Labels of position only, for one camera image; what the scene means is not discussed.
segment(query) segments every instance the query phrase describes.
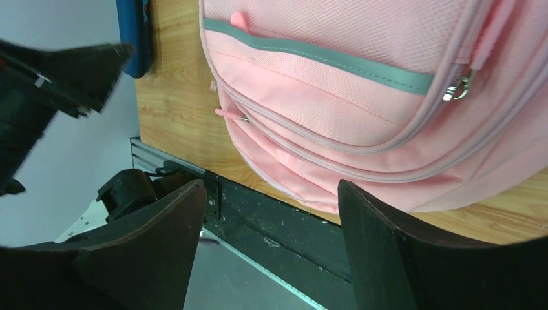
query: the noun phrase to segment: wooden board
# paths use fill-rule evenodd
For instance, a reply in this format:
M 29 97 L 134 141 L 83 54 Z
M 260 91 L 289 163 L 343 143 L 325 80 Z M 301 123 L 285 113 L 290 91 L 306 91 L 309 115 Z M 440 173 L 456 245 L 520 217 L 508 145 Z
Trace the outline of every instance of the wooden board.
M 331 222 L 262 181 L 227 134 L 198 32 L 198 0 L 152 0 L 155 60 L 136 81 L 141 140 Z M 414 214 L 449 231 L 494 243 L 548 234 L 548 169 L 496 197 L 453 211 Z

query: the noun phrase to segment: black plastic part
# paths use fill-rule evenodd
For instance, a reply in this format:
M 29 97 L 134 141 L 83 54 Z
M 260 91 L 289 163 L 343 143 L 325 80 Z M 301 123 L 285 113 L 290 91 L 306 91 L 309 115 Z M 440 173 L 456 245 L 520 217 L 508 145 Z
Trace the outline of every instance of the black plastic part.
M 206 229 L 325 308 L 356 309 L 338 225 L 213 172 L 200 174 L 172 161 L 164 164 L 161 171 L 182 169 L 205 184 L 211 182 Z M 220 203 L 210 205 L 216 198 Z M 221 206 L 220 218 L 215 205 Z
M 207 192 L 207 203 L 205 205 L 205 219 L 219 220 L 221 217 L 221 188 L 218 182 L 219 175 L 205 171 L 203 174 L 197 173 L 183 165 L 179 165 L 171 160 L 166 160 L 163 163 L 163 171 L 179 171 L 188 176 L 191 180 L 202 179 L 204 181 L 205 190 Z
M 86 238 L 0 247 L 0 309 L 183 309 L 205 196 L 198 180 Z
M 360 309 L 546 309 L 548 236 L 466 238 L 344 180 L 339 212 Z
M 58 110 L 102 110 L 132 53 L 128 44 L 43 51 L 0 40 L 0 195 Z
M 156 189 L 156 195 L 158 199 L 168 195 L 170 192 L 175 191 L 179 187 L 192 181 L 186 174 L 176 173 L 166 175 L 153 181 L 154 188 Z
M 105 204 L 114 221 L 156 201 L 156 191 L 151 179 L 139 169 L 127 169 L 113 176 L 98 190 L 97 200 Z

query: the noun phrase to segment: zipper pull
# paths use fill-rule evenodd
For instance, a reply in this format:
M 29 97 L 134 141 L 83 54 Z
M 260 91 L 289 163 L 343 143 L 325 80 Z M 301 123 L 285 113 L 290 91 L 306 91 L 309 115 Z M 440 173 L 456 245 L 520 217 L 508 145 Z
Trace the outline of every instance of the zipper pull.
M 498 39 L 502 28 L 506 25 L 515 4 L 516 0 L 503 0 L 495 8 L 493 18 L 487 28 L 483 31 L 478 47 L 474 52 L 474 57 L 468 73 L 463 73 L 455 84 L 447 88 L 442 97 L 443 101 L 462 99 L 468 94 L 476 72 L 483 68 L 483 64 L 490 56 L 496 40 Z
M 459 79 L 453 85 L 447 87 L 445 94 L 441 98 L 443 101 L 451 101 L 453 99 L 462 99 L 468 94 L 472 79 L 476 75 L 477 70 L 470 69 L 467 74 L 461 74 Z
M 246 123 L 249 123 L 249 118 L 245 115 L 237 114 L 234 112 L 224 111 L 220 108 L 215 109 L 215 114 L 222 116 L 223 118 L 227 119 L 233 119 L 235 121 L 245 121 Z

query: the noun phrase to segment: backpack pocket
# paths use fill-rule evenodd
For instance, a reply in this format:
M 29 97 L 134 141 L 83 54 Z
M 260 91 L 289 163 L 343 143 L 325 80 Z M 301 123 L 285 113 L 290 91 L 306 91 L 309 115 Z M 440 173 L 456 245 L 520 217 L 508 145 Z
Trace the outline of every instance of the backpack pocket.
M 202 42 L 215 79 L 249 111 L 319 145 L 377 154 L 413 138 L 443 108 L 447 89 L 459 83 L 470 60 L 465 54 L 471 48 L 461 48 L 470 39 L 458 34 L 466 29 L 475 40 L 487 14 L 472 11 L 479 6 L 467 5 L 466 14 L 454 18 L 457 35 L 443 41 L 451 52 L 432 58 L 444 61 L 432 73 L 303 41 L 262 37 L 240 12 L 231 23 L 203 18 Z M 478 30 L 469 31 L 471 26 Z

